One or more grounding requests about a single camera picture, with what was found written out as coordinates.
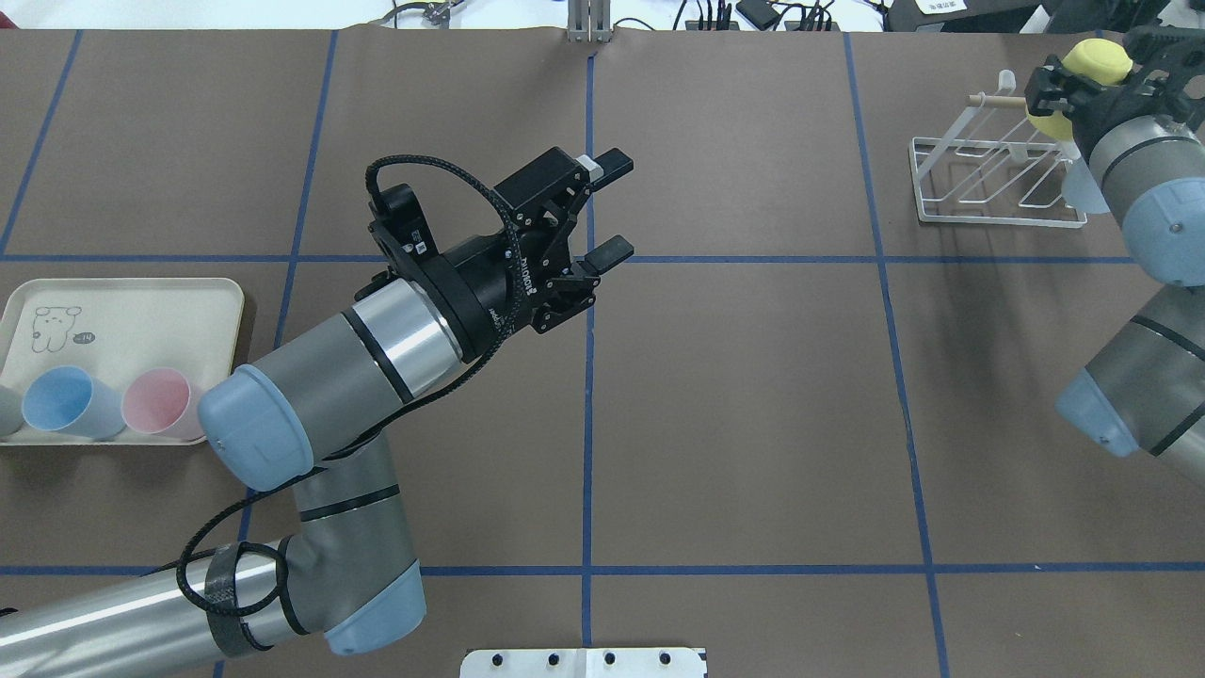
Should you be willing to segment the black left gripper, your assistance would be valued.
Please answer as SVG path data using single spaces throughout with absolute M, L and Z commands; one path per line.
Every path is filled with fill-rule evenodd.
M 460 344 L 463 356 L 483 356 L 523 328 L 546 334 L 590 308 L 599 276 L 635 253 L 621 235 L 576 263 L 570 236 L 586 199 L 635 169 L 624 151 L 571 157 L 554 147 L 495 185 L 509 226 L 439 250 L 422 267 Z

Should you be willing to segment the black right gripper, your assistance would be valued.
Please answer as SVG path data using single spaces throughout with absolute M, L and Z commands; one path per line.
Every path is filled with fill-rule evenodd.
M 1203 125 L 1203 89 L 1193 82 L 1204 73 L 1203 30 L 1146 25 L 1129 30 L 1119 46 L 1133 58 L 1131 73 L 1119 86 L 1091 99 L 1072 98 L 1066 110 L 1072 142 L 1099 142 L 1125 120 L 1154 117 L 1174 130 L 1197 132 Z

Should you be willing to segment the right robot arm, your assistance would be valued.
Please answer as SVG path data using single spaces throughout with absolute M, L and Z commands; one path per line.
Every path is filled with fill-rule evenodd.
M 1068 202 L 1106 212 L 1152 296 L 1057 397 L 1115 458 L 1204 471 L 1203 31 L 1144 25 L 1033 69 L 1031 124 L 1072 145 Z

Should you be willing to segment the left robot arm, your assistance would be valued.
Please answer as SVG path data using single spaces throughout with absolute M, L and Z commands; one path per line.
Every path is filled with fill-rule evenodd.
M 384 430 L 449 396 L 523 328 L 590 308 L 634 249 L 584 257 L 570 236 L 624 151 L 553 149 L 495 187 L 448 160 L 382 157 L 365 172 L 387 267 L 354 303 L 199 403 L 202 434 L 252 489 L 175 562 L 59 605 L 2 613 L 5 677 L 160 677 L 318 633 L 377 652 L 427 614 Z

